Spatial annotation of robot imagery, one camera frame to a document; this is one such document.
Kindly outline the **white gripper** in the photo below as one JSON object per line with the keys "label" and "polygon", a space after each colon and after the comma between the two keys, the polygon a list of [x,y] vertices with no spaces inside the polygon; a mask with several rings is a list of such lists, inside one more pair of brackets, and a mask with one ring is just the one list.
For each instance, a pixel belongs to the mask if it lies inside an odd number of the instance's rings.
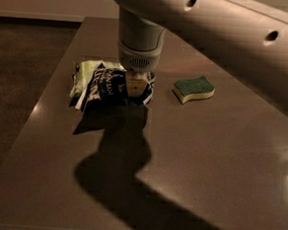
{"label": "white gripper", "polygon": [[148,84],[147,72],[159,63],[165,30],[144,18],[119,9],[118,58],[127,71],[127,95],[138,98]]}

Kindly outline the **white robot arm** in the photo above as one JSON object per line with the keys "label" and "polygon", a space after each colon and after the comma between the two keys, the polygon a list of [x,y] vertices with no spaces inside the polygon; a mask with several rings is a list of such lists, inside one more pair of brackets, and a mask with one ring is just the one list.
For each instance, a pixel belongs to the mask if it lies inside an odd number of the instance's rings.
{"label": "white robot arm", "polygon": [[169,30],[288,115],[288,13],[253,0],[114,1],[124,67],[155,68]]}

